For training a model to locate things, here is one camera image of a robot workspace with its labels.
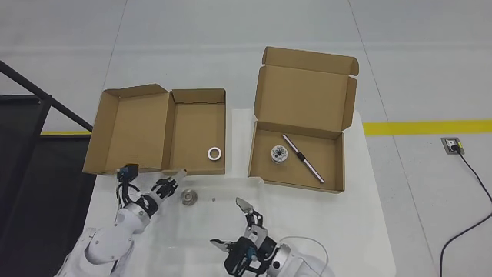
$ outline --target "yellow floor line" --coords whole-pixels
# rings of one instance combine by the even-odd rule
[[[90,135],[90,131],[65,131],[65,132],[42,132],[42,136],[60,136],[60,135]]]
[[[366,136],[491,133],[492,120],[364,122]],[[42,135],[90,135],[90,132],[43,132]]]

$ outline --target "white floor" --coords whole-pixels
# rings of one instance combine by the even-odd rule
[[[492,118],[491,22],[491,0],[0,0],[0,60],[89,122],[103,88],[150,82],[225,87],[252,108],[266,45],[357,57],[366,122]],[[22,92],[0,75],[0,94]],[[54,112],[45,126],[77,129]],[[492,189],[492,135],[458,136]],[[367,141],[397,275],[437,276],[486,196],[440,135]],[[491,231],[451,245],[444,275],[490,275]]]

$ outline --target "open cardboard box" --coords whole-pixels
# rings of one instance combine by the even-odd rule
[[[268,183],[343,192],[344,133],[351,126],[356,58],[267,47],[258,76],[249,176]],[[321,184],[282,138],[286,134],[325,180]],[[283,145],[288,158],[271,160]]]
[[[222,157],[207,152],[219,147]],[[126,164],[140,170],[188,174],[225,173],[225,90],[160,85],[104,90],[84,172],[115,173]]]

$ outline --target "white table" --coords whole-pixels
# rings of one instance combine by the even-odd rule
[[[228,111],[226,177],[247,177],[251,150],[253,112]],[[339,195],[266,185],[268,211],[262,212],[273,239],[308,236],[321,242],[330,254],[330,268],[337,277],[394,277],[391,252],[381,202],[364,136],[361,117],[354,113],[345,132],[346,191]],[[137,184],[150,186],[158,174],[141,175]],[[115,179],[100,175],[95,183],[85,226],[110,225],[115,217]],[[220,251],[177,250],[155,244],[159,227],[150,224],[137,237],[127,275],[226,276]],[[324,259],[311,242],[294,243],[301,252]]]

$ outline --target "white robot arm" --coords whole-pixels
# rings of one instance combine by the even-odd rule
[[[224,267],[229,275],[242,277],[249,272],[256,276],[266,274],[270,277],[334,277],[326,260],[298,252],[294,246],[282,243],[284,239],[309,239],[302,237],[286,237],[276,243],[268,236],[263,227],[263,215],[256,212],[245,200],[236,198],[236,204],[246,216],[247,226],[244,235],[236,242],[224,242],[212,239],[210,242],[223,252],[228,253]]]
[[[175,193],[176,180],[186,175],[181,170],[173,178],[159,179],[151,191],[136,201],[128,197],[130,181],[138,175],[138,165],[127,165],[118,171],[125,206],[117,212],[113,226],[86,229],[65,260],[57,276],[120,276],[133,251],[133,235],[142,233],[159,205]]]

